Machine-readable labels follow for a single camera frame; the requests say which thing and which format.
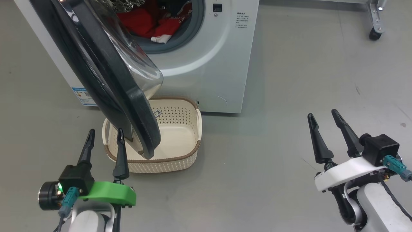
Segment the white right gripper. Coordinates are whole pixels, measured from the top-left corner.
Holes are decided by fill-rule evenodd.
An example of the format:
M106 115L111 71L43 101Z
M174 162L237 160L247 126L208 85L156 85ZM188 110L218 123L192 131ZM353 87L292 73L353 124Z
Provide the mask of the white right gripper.
M378 183L381 176L380 171L387 169L387 167L383 165L374 166L364 157L361 157L364 147L359 143L359 137L338 110L333 109L332 116L344 137L348 148L347 154L353 159L316 175L314 181L317 190L326 191L349 181L351 183L348 185L348 189L361 187L369 183ZM316 163L332 163L334 154L326 146L318 130L319 126L314 115L309 113L307 119Z

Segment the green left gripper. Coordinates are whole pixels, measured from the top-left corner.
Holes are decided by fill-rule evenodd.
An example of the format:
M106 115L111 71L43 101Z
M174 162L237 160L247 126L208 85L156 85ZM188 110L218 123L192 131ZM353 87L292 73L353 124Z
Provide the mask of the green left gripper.
M95 130L90 129L81 150L77 165L91 165L91 153L94 148L94 142ZM117 159L112 175L114 177L114 181L122 181L130 177L126 153L126 142L122 128L119 128L117 131L117 145ZM133 207L136 205L137 195L130 186L108 181L96 181L94 182L89 194L79 196L78 199L89 199L92 201L105 202L124 207Z

